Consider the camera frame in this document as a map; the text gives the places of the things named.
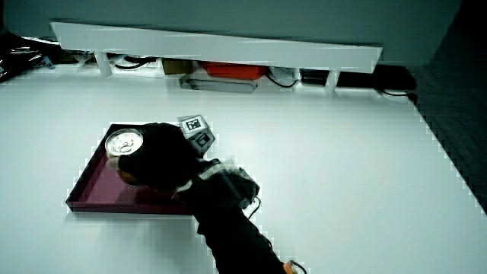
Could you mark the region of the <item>person's right hand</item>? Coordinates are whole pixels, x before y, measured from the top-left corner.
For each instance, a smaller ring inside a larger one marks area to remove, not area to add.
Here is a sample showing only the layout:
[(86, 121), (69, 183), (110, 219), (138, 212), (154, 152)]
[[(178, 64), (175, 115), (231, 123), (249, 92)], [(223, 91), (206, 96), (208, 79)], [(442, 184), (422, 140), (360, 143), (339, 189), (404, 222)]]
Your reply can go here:
[(204, 159), (215, 140), (200, 115), (182, 116), (178, 124), (149, 123), (135, 127), (121, 145), (141, 145), (121, 155), (119, 169), (135, 182), (160, 191), (174, 191), (192, 212), (245, 209), (256, 198), (259, 186), (232, 160)]

